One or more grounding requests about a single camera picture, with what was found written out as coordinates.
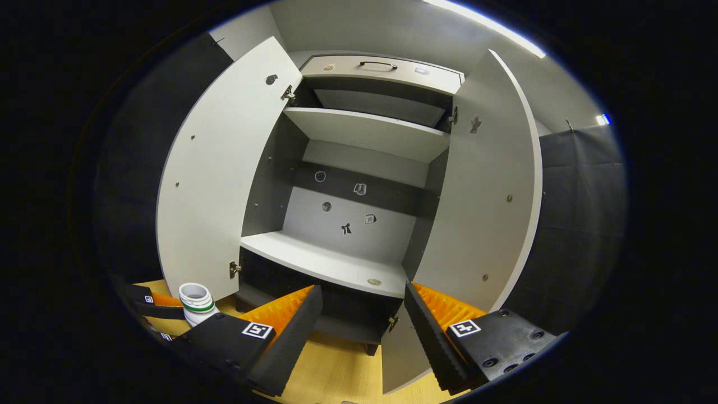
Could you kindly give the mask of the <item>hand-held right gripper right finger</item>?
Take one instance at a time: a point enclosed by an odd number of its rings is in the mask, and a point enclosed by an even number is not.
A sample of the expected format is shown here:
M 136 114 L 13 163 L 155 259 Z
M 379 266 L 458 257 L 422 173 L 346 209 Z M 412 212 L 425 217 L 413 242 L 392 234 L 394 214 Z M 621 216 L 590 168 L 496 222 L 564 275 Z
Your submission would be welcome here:
M 487 313 L 418 282 L 406 282 L 403 304 L 439 388 L 448 393 L 511 378 L 564 340 L 514 310 Z

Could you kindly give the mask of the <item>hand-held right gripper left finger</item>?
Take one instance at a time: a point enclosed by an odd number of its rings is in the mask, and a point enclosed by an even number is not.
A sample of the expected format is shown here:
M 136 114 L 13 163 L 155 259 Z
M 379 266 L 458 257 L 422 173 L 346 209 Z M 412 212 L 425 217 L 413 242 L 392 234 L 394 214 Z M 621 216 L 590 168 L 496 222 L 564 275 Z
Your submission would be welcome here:
M 308 286 L 239 317 L 213 314 L 169 347 L 243 389 L 281 396 L 322 310 L 321 287 Z

